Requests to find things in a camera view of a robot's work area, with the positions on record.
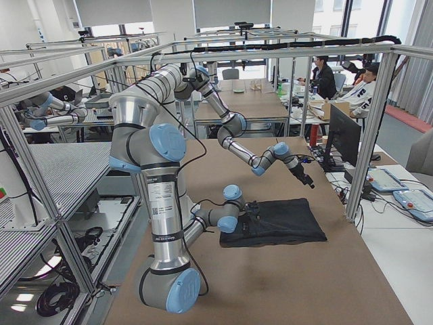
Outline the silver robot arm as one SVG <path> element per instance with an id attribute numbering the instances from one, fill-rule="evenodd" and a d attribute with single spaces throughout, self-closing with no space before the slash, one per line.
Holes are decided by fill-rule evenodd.
<path id="1" fill-rule="evenodd" d="M 118 93 L 110 98 L 110 105 L 115 128 L 109 164 L 143 175 L 151 220 L 154 254 L 139 277 L 138 297 L 144 305 L 185 313 L 195 304 L 201 287 L 188 246 L 211 226 L 234 232 L 246 202 L 241 189 L 229 185 L 223 190 L 221 207 L 199 209 L 184 221 L 177 191 L 180 162 L 186 153 L 184 137 L 176 126 L 155 122 L 158 102 Z"/>
<path id="2" fill-rule="evenodd" d="M 313 185 L 302 166 L 305 159 L 292 154 L 286 143 L 279 142 L 257 156 L 237 142 L 237 136 L 246 130 L 246 119 L 230 111 L 201 66 L 185 73 L 180 66 L 167 64 L 111 96 L 114 132 L 109 166 L 128 173 L 151 171 L 155 175 L 178 175 L 186 142 L 179 130 L 180 122 L 167 104 L 193 91 L 200 92 L 221 119 L 217 133 L 220 146 L 249 165 L 255 175 L 262 175 L 280 160 L 304 185 Z"/>

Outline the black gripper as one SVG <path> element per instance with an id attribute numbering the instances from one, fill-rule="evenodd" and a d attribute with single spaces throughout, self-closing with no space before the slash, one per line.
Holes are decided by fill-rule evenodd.
<path id="1" fill-rule="evenodd" d="M 303 185 L 308 185 L 311 189 L 315 188 L 312 178 L 304 172 L 304 167 L 300 163 L 295 167 L 289 168 L 289 171 Z"/>
<path id="2" fill-rule="evenodd" d="M 244 214 L 242 215 L 242 225 L 259 224 L 260 223 L 260 206 L 254 200 L 245 204 Z"/>

